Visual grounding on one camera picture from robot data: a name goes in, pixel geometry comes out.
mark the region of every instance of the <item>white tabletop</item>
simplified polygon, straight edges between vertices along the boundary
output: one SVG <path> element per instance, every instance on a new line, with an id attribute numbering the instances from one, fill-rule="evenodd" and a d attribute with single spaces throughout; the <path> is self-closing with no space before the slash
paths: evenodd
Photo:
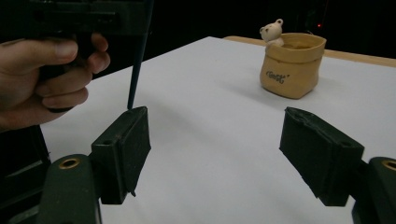
<path id="1" fill-rule="evenodd" d="M 152 150 L 123 205 L 104 223 L 353 223 L 315 198 L 278 149 L 287 106 L 315 113 L 365 146 L 363 160 L 396 158 L 396 68 L 323 58 L 300 100 L 264 90 L 264 47 L 207 37 L 143 63 L 134 107 L 148 107 Z M 131 68 L 96 79 L 90 98 L 42 125 L 53 160 L 91 152 L 126 110 Z"/>

